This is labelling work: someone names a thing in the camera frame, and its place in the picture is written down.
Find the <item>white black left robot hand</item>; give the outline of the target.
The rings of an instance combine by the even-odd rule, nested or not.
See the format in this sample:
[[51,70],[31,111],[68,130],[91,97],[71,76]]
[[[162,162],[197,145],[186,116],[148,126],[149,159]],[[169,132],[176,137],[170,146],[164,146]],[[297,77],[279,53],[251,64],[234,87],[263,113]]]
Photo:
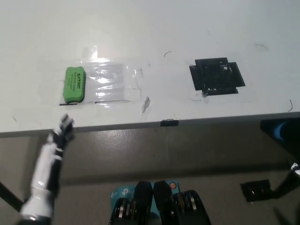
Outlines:
[[74,120],[65,114],[42,145],[30,184],[30,196],[20,212],[24,219],[37,221],[53,216],[64,151],[74,138],[73,124]]

